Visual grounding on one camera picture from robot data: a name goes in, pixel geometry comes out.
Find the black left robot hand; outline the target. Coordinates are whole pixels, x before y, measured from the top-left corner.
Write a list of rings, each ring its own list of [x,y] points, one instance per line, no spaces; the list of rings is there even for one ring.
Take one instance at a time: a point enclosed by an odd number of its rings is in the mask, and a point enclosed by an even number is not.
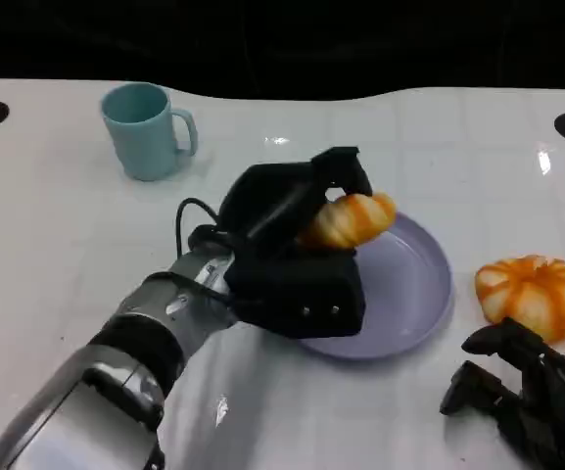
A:
[[[304,162],[255,164],[233,183],[218,213],[236,259],[275,259],[308,228],[326,192],[370,196],[356,146],[332,147]]]

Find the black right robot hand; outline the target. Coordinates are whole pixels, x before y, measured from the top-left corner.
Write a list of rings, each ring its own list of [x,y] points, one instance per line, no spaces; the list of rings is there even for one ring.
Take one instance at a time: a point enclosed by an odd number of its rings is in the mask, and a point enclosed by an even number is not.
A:
[[[521,392],[511,392],[492,373],[466,360],[451,378],[440,413],[475,409],[491,417],[504,441],[536,469],[565,469],[565,355],[510,318],[477,330],[462,349],[496,354],[518,369]]]

